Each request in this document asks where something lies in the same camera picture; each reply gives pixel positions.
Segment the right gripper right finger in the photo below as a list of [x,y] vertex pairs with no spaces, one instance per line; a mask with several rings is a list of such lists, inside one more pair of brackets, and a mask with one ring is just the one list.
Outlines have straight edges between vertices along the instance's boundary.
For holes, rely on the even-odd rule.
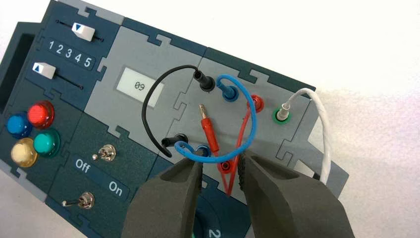
[[353,238],[342,203],[320,181],[252,152],[240,155],[240,187],[257,238]]

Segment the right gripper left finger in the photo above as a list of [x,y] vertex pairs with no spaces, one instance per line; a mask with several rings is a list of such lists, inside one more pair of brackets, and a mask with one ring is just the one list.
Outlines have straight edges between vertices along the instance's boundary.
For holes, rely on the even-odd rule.
[[145,182],[125,217],[123,238],[190,238],[203,164],[184,158]]

